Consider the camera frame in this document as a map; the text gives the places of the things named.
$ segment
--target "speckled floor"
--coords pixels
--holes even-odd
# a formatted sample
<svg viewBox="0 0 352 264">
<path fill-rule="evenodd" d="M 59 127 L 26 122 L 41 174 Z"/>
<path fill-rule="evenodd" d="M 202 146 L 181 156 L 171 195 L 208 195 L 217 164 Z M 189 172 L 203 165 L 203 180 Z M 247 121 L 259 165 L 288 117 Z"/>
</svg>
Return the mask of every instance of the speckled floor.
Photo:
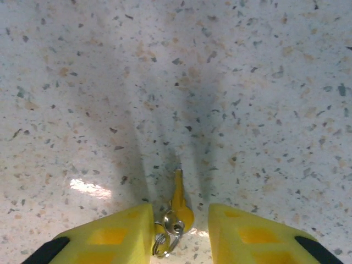
<svg viewBox="0 0 352 264">
<path fill-rule="evenodd" d="M 350 0 L 0 0 L 0 262 L 133 205 L 179 156 L 210 202 L 308 231 L 352 263 Z"/>
</svg>

